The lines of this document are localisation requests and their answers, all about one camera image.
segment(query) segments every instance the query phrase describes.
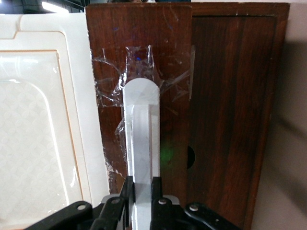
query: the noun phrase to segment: ceiling light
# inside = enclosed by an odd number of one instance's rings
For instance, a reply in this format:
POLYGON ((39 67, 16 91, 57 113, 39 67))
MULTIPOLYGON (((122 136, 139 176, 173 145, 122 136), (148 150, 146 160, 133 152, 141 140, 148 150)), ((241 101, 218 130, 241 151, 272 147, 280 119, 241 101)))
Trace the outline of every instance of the ceiling light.
POLYGON ((51 11, 51 12, 54 12, 54 13, 69 13, 69 11, 67 9, 64 9, 60 6, 56 6, 56 5, 53 5, 53 4, 44 2, 44 1, 42 2, 42 6, 45 10, 51 11))

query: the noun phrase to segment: clear tape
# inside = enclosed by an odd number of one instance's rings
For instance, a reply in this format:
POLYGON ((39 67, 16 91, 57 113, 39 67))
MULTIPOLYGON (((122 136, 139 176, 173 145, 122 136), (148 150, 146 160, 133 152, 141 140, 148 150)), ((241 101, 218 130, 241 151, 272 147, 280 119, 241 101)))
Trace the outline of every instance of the clear tape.
MULTIPOLYGON (((167 80, 164 80, 160 77, 163 76, 163 73, 155 65, 152 45, 146 47, 126 47, 126 64, 122 71, 117 67, 115 62, 109 60, 106 55, 106 51, 103 49, 103 56, 95 57, 93 58, 93 61, 101 62, 112 67, 118 74, 118 80, 116 81, 115 87, 111 92, 108 92, 107 89, 109 88, 110 84, 114 83, 114 78, 111 77, 104 78, 103 80, 95 80, 98 107, 123 107, 122 90, 129 81, 135 78, 146 78, 156 83, 160 88, 160 97, 169 89, 174 87, 176 94, 172 98, 173 102, 187 94, 189 94, 189 100, 191 99, 191 71, 193 70, 194 66, 195 48, 191 49, 191 68, 186 69, 179 76, 170 76, 167 80), (182 81, 186 81, 187 90, 183 89, 179 85, 179 83, 182 81)), ((181 57, 182 55, 174 55, 169 57, 171 59, 169 65, 173 65, 172 62, 176 63, 177 65, 181 65, 181 57)), ((120 146, 124 156, 124 160, 127 162, 124 117, 114 132, 117 137, 118 145, 120 146)), ((122 172, 114 170, 112 163, 107 159, 106 162, 106 166, 109 172, 122 174, 122 172)))

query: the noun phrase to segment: white plastic panel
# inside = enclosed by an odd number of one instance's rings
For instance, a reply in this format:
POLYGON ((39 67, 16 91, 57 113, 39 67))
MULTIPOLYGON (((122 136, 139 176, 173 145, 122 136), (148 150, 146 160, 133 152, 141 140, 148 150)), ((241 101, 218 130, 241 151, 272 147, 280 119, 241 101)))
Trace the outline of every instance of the white plastic panel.
POLYGON ((56 51, 0 52, 0 228, 82 199, 56 51))
POLYGON ((0 229, 108 183, 84 14, 0 15, 0 229))

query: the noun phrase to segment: wood grain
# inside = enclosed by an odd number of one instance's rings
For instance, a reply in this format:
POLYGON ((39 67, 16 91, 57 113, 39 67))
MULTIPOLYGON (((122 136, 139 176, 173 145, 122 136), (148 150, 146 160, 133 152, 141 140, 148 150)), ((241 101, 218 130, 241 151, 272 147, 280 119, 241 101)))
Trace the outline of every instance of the wood grain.
MULTIPOLYGON (((110 93, 118 79, 116 68, 125 68, 127 46, 153 46, 154 61, 163 80, 189 70, 191 7, 180 4, 94 4, 86 8, 93 57, 106 57, 113 66, 93 62, 100 92, 110 93)), ((161 176, 165 194, 186 201, 187 146, 189 136, 188 79, 166 91, 160 102, 161 176)), ((109 101, 101 100, 107 105, 109 101)), ((114 131, 121 121, 118 107, 98 108, 105 157, 110 165, 110 190, 119 191, 127 175, 114 131)))
POLYGON ((196 52, 190 107, 196 161, 188 170, 188 202, 206 203, 245 230, 252 221, 288 7, 193 7, 192 43, 202 52, 196 52))
MULTIPOLYGON (((175 88, 161 98, 164 193, 178 196, 183 205, 186 200, 203 202, 244 230, 252 223, 288 12, 287 3, 118 3, 86 8, 93 57, 105 55, 113 64, 93 63, 97 86, 105 93, 117 83, 115 68, 124 69, 126 46, 154 45, 165 80, 187 70, 192 27, 196 58, 191 107, 188 95, 172 101, 175 88), (188 144, 196 161, 187 171, 188 144)), ((188 87, 186 82, 179 86, 183 91, 188 87)), ((114 193, 127 175, 114 134, 121 108, 98 110, 114 193)))

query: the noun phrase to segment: transparent plastic film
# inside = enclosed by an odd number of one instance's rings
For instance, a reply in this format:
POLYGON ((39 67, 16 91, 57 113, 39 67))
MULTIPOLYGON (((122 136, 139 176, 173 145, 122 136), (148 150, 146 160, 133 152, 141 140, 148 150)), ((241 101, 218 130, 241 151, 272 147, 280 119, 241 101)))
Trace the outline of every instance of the transparent plastic film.
POLYGON ((0 229, 82 200, 56 51, 0 52, 0 229))
MULTIPOLYGON (((192 68, 183 69, 180 74, 174 75, 165 73, 159 66, 167 65, 169 67, 174 67, 176 69, 178 66, 182 66, 182 60, 190 57, 190 63, 192 66, 194 64, 195 49, 191 50, 189 54, 172 54, 166 56, 164 53, 158 53, 160 59, 164 60, 164 63, 157 65, 154 61, 154 47, 149 45, 146 47, 126 47, 125 54, 125 66, 120 68, 117 61, 112 60, 108 57, 107 50, 103 49, 103 54, 100 57, 93 58, 94 62, 100 62, 104 66, 112 69, 118 78, 115 80, 114 77, 104 77, 102 80, 95 81, 96 96, 97 96, 97 106, 100 109, 107 107, 121 107, 122 108, 122 120, 118 124, 116 130, 114 130, 117 144, 120 146, 122 151, 124 161, 127 162, 126 155, 126 142, 125 142, 125 119, 123 113, 123 98, 122 90, 123 87, 131 80, 136 78, 145 78, 153 81, 160 89, 160 97, 163 97, 165 93, 172 90, 171 102, 175 102, 179 98, 188 95, 191 98, 191 70, 192 68)), ((178 115, 178 111, 172 110, 168 106, 168 109, 172 111, 173 114, 178 115)), ((119 172, 114 170, 116 168, 116 162, 109 161, 106 158, 107 169, 111 172, 118 173, 120 175, 125 174, 125 172, 119 172)))

